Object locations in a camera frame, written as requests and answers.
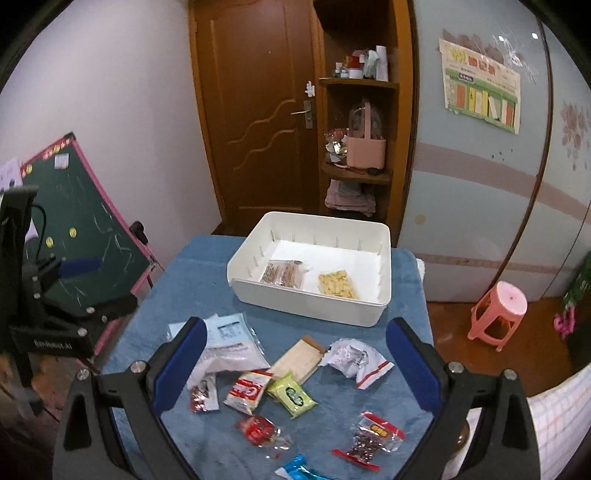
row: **sticker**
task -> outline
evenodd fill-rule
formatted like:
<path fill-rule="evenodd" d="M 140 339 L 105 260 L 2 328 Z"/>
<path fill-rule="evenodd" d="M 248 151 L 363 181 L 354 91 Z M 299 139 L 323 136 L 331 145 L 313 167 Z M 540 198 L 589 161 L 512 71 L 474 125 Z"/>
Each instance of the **sticker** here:
<path fill-rule="evenodd" d="M 56 170 L 65 170 L 70 165 L 70 155 L 67 153 L 53 157 L 53 168 Z"/>

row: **table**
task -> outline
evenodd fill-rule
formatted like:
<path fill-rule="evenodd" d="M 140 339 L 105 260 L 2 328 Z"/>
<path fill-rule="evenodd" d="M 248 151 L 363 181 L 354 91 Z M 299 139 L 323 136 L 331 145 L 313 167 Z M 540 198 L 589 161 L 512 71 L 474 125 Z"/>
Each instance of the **table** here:
<path fill-rule="evenodd" d="M 423 285 L 412 253 L 392 249 L 392 301 L 379 322 L 367 328 L 242 303 L 226 280 L 226 264 L 242 241 L 240 237 L 216 235 L 193 238 L 138 309 L 113 350 L 104 373 L 119 372 L 134 360 L 150 358 L 166 341 L 169 323 L 183 322 L 190 316 L 205 318 L 214 313 L 223 316 L 244 312 L 270 364 L 306 333 L 326 346 L 339 338 L 358 338 L 392 360 L 384 332 L 387 322 L 397 316 L 402 316 L 422 341 L 433 344 Z M 220 403 L 237 377 L 236 372 L 218 374 Z M 306 455 L 312 468 L 339 480 L 391 480 L 433 418 L 419 408 L 396 367 L 366 391 L 357 390 L 354 379 L 345 378 L 332 367 L 321 367 L 304 384 L 304 389 L 318 405 L 295 420 L 290 419 L 281 404 L 266 395 L 256 411 L 279 425 L 295 442 L 279 460 L 267 459 L 263 449 L 251 446 L 234 428 L 235 423 L 244 418 L 243 414 L 223 404 L 218 412 L 190 412 L 187 390 L 183 391 L 175 407 L 162 415 L 162 421 L 202 480 L 279 478 L 272 472 L 298 453 Z M 376 455 L 374 461 L 382 468 L 379 473 L 364 470 L 330 453 L 335 448 L 345 451 L 350 448 L 351 428 L 363 410 L 372 410 L 406 434 L 406 441 L 398 451 Z M 142 477 L 150 478 L 125 416 L 121 411 L 116 411 L 115 416 L 134 468 Z"/>

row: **pink plastic stool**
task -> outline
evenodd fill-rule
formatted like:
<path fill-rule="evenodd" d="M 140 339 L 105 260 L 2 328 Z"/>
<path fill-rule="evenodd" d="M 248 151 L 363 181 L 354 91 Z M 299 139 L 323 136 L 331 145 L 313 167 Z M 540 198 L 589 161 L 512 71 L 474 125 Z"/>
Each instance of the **pink plastic stool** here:
<path fill-rule="evenodd" d="M 485 312 L 480 318 L 476 318 L 479 307 L 487 304 Z M 497 282 L 482 299 L 472 307 L 472 328 L 468 332 L 468 338 L 474 340 L 479 338 L 489 345 L 496 345 L 496 351 L 500 352 L 511 336 L 517 330 L 521 319 L 527 312 L 527 299 L 523 292 L 516 286 L 506 281 Z M 504 338 L 494 338 L 485 333 L 488 326 L 496 319 L 508 323 L 509 331 Z"/>

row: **blue gripper pad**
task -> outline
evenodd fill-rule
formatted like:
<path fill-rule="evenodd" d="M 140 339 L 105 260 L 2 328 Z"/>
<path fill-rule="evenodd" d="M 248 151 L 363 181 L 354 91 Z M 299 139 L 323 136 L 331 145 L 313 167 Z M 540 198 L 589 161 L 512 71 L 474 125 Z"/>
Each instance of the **blue gripper pad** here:
<path fill-rule="evenodd" d="M 87 273 L 96 272 L 103 266 L 100 258 L 84 257 L 76 260 L 65 260 L 61 263 L 58 271 L 60 278 L 77 277 Z"/>
<path fill-rule="evenodd" d="M 445 363 L 435 349 L 422 343 L 403 318 L 388 322 L 386 345 L 419 406 L 437 416 L 447 398 Z"/>
<path fill-rule="evenodd" d="M 174 407 L 206 344 L 205 322 L 191 317 L 171 342 L 156 350 L 148 362 L 146 383 L 152 411 L 157 417 Z"/>

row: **pink bag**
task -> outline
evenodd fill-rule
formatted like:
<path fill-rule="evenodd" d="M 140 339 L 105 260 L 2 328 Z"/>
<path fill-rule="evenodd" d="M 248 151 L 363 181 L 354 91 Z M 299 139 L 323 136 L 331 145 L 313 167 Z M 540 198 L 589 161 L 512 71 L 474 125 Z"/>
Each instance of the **pink bag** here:
<path fill-rule="evenodd" d="M 386 141 L 371 138 L 371 105 L 363 104 L 364 134 L 363 138 L 353 138 L 349 132 L 347 141 L 347 165 L 354 168 L 384 167 L 386 156 Z"/>

